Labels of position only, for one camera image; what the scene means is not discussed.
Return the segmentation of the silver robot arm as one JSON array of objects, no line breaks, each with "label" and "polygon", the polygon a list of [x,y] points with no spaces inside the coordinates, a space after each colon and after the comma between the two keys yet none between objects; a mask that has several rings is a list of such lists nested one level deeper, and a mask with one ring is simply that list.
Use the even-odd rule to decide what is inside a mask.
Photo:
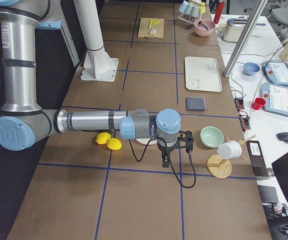
[{"label": "silver robot arm", "polygon": [[58,0],[0,0],[5,104],[0,115],[0,145],[21,151],[66,131],[119,131],[127,140],[157,141],[163,164],[180,148],[181,118],[164,109],[67,112],[42,109],[36,95],[35,30],[68,30]]}]

